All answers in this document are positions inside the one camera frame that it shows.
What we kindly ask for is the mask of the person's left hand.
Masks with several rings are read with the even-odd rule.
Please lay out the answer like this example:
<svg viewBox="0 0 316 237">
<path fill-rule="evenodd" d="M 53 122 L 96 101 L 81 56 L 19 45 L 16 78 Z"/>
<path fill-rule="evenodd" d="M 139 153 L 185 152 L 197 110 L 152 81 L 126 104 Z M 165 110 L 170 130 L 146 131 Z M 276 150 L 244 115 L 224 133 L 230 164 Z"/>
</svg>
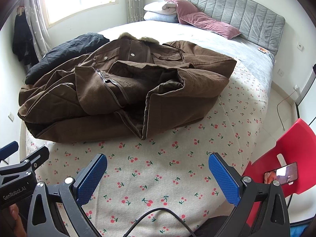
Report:
<svg viewBox="0 0 316 237">
<path fill-rule="evenodd" d="M 16 204 L 1 210 L 0 236 L 27 236 Z"/>
</svg>

